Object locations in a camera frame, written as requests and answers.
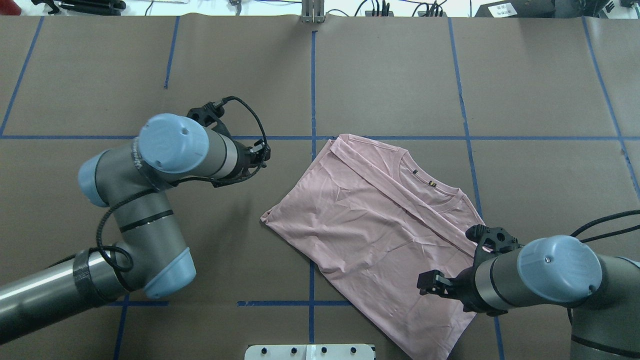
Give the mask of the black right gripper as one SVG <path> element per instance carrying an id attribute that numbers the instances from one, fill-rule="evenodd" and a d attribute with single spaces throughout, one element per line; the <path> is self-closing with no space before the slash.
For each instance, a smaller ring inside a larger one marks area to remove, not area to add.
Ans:
<path id="1" fill-rule="evenodd" d="M 418 276 L 418 291 L 421 296 L 435 295 L 451 297 L 462 303 L 464 312 L 484 313 L 490 317 L 498 317 L 508 310 L 489 305 L 478 290 L 475 281 L 475 269 L 464 269 L 455 278 L 446 278 L 438 269 L 432 269 Z"/>

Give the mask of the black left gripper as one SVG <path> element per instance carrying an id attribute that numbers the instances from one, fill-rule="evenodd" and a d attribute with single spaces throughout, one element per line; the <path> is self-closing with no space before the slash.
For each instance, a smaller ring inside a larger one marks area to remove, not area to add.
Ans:
<path id="1" fill-rule="evenodd" d="M 224 139 L 225 158 L 220 169 L 212 175 L 212 186 L 220 188 L 246 182 L 266 166 L 272 148 L 264 139 L 253 146 L 245 146 L 233 139 Z"/>

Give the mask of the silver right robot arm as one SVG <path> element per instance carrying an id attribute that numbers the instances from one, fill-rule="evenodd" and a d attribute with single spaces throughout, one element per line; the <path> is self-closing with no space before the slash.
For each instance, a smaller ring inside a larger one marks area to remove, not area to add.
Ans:
<path id="1" fill-rule="evenodd" d="M 538 305 L 571 312 L 572 360 L 639 358 L 639 262 L 595 253 L 569 235 L 505 250 L 482 240 L 473 264 L 454 278 L 438 269 L 418 275 L 420 294 L 462 303 L 464 312 L 497 317 Z"/>

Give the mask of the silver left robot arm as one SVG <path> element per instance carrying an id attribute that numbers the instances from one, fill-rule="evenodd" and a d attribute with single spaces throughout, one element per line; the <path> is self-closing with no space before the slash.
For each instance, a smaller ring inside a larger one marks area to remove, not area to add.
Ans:
<path id="1" fill-rule="evenodd" d="M 96 244 L 1 287 L 2 344 L 126 294 L 142 290 L 157 300 L 194 280 L 194 260 L 166 191 L 185 182 L 216 188 L 244 182 L 271 152 L 266 136 L 246 146 L 218 117 L 213 129 L 203 119 L 155 115 L 133 140 L 80 167 L 82 193 L 106 209 Z"/>

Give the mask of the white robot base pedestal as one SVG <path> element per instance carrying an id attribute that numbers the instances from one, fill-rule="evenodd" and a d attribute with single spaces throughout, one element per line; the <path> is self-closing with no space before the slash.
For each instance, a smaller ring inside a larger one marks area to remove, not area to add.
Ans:
<path id="1" fill-rule="evenodd" d="M 255 344 L 245 360 L 376 360 L 374 345 L 365 343 Z"/>

